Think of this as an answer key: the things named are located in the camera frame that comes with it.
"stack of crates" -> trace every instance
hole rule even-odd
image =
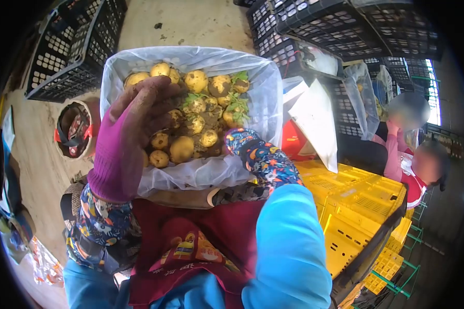
[[[400,182],[344,164],[338,173],[321,161],[300,161],[296,167],[311,191],[325,235],[327,269],[332,278],[344,270],[404,201]]]

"white bag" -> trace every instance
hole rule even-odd
[[[274,62],[241,51],[216,47],[155,46],[123,50],[110,57],[103,69],[100,115],[124,91],[124,79],[131,72],[149,72],[159,62],[167,62],[181,72],[203,70],[216,76],[247,71],[251,86],[250,120],[244,126],[256,130],[262,139],[280,147],[282,134],[282,80]],[[159,170],[143,170],[138,195],[147,197],[152,189],[202,190],[210,186],[227,187],[251,179],[238,156],[194,159]]]

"black strap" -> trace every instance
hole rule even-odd
[[[73,103],[70,105],[67,105],[64,110],[60,113],[60,116],[58,117],[57,120],[57,131],[58,131],[58,136],[60,137],[60,142],[62,145],[65,145],[67,147],[75,147],[79,146],[84,141],[84,136],[76,136],[73,139],[68,139],[65,136],[65,133],[62,131],[62,127],[60,126],[60,122],[62,118],[64,118],[65,113],[70,110],[70,109],[76,109],[78,114],[80,115],[80,119],[82,123],[87,123],[86,117],[82,114],[81,110],[79,109],[79,103]]]

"red vest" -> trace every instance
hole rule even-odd
[[[129,305],[147,308],[202,271],[214,274],[226,308],[242,308],[241,291],[256,267],[256,220],[265,201],[180,209],[136,199],[142,244],[130,277]]]

